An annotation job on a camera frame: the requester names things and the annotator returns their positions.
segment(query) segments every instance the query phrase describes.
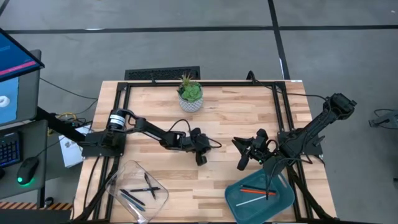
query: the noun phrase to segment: succulent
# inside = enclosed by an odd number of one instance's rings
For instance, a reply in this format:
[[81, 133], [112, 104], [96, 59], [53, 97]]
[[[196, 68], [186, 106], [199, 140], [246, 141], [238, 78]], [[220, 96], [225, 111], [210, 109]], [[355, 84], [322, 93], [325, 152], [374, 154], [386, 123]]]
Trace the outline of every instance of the succulent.
[[190, 75], [183, 75], [182, 83], [177, 91], [184, 100], [193, 103], [201, 98], [201, 86], [197, 82], [192, 82], [191, 79]]

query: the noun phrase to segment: keyboard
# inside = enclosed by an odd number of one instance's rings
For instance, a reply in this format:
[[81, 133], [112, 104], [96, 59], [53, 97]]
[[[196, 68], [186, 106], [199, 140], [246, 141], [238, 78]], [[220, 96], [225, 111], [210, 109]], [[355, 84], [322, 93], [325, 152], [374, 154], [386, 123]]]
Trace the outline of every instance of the keyboard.
[[200, 79], [200, 67], [150, 68], [126, 70], [124, 80], [176, 80], [189, 74], [193, 80]]
[[0, 136], [0, 167], [7, 167], [22, 161], [19, 133]]

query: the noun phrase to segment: white paper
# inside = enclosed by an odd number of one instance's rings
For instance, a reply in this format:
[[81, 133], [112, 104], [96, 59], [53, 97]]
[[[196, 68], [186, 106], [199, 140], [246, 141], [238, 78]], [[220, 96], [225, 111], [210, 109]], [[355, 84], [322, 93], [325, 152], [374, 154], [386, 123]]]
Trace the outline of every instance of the white paper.
[[[86, 135], [90, 131], [90, 125], [77, 128], [76, 131]], [[63, 156], [63, 163], [66, 168], [72, 167], [76, 164], [83, 162], [83, 158], [81, 157], [82, 148], [76, 144], [74, 141], [66, 138], [65, 136], [59, 136], [61, 151]]]

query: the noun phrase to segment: black floor line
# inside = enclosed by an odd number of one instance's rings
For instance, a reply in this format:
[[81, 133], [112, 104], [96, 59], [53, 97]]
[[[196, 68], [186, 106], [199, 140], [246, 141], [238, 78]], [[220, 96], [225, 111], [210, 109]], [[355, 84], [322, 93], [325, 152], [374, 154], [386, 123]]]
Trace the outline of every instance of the black floor line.
[[154, 27], [112, 29], [52, 29], [52, 30], [6, 30], [8, 34], [112, 34], [140, 32], [196, 32], [196, 31], [261, 31], [272, 26], [209, 26], [209, 27]]
[[269, 12], [271, 13], [272, 26], [274, 28], [275, 41], [279, 54], [280, 66], [282, 67], [282, 77], [284, 80], [290, 80], [290, 74], [289, 74], [289, 69], [287, 68], [285, 50], [282, 43], [282, 37], [280, 36], [279, 32], [278, 19], [276, 16], [274, 1], [268, 0], [268, 5], [269, 5]]
[[363, 25], [363, 26], [280, 26], [279, 30], [381, 30], [398, 29], [398, 25]]
[[6, 9], [7, 4], [8, 4], [9, 1], [10, 1], [10, 0], [5, 0], [5, 1], [1, 4], [1, 6], [0, 6], [0, 16], [1, 16], [2, 12], [4, 12], [4, 10]]

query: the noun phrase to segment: white plant pot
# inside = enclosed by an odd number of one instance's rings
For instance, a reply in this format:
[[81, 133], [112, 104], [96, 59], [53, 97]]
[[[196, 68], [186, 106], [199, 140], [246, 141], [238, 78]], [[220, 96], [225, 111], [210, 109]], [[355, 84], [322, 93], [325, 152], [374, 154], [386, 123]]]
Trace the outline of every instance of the white plant pot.
[[185, 112], [196, 112], [198, 111], [202, 104], [203, 104], [203, 89], [201, 88], [201, 98], [199, 100], [196, 100], [192, 103], [190, 103], [188, 100], [184, 100], [179, 93], [177, 93], [178, 98], [180, 99], [180, 106]]

